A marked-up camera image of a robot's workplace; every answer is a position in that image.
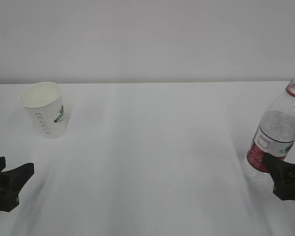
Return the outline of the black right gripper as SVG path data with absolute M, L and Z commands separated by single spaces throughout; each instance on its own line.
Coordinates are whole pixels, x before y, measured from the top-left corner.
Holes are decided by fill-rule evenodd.
M 273 194 L 282 201 L 295 201 L 295 164 L 269 153 L 263 155 L 263 163 L 274 183 Z

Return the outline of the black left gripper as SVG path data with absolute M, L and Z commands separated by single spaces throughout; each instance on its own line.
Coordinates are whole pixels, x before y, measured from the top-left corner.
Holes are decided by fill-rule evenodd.
M 34 174 L 34 164 L 27 163 L 13 170 L 6 168 L 5 157 L 0 157 L 0 211 L 11 212 L 19 205 L 19 192 Z

